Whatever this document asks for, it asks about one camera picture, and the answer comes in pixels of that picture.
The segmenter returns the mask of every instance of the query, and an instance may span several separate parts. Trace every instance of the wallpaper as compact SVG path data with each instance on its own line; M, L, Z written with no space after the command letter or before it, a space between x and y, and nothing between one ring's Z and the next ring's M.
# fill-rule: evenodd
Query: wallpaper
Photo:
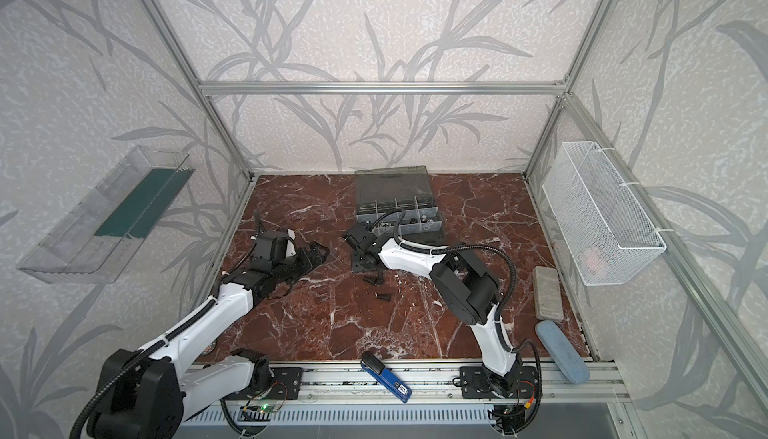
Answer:
M0 41L0 436L56 439L106 357L190 307L248 179L135 0L0 0ZM118 280L17 271L137 144L195 172Z
M768 353L768 0L621 0L577 86Z
M552 96L229 96L216 108L255 171L524 169Z
M584 136L563 113L529 178L531 190L590 347L600 360L617 362L646 434L768 437L768 417L663 257L626 284L584 286L542 191L559 144L573 140Z
M598 0L160 0L204 80L560 80Z

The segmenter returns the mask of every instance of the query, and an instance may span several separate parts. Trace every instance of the box cutter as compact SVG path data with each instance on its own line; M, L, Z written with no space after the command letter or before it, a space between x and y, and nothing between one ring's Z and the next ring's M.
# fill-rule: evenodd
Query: box cutter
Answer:
M368 374L373 376L379 384L389 389L389 392L397 396L400 401L408 402L408 398L411 396L411 388L404 385L392 371L379 361L378 357L375 357L370 352L363 352L362 357L360 357L360 365L363 371L368 371Z

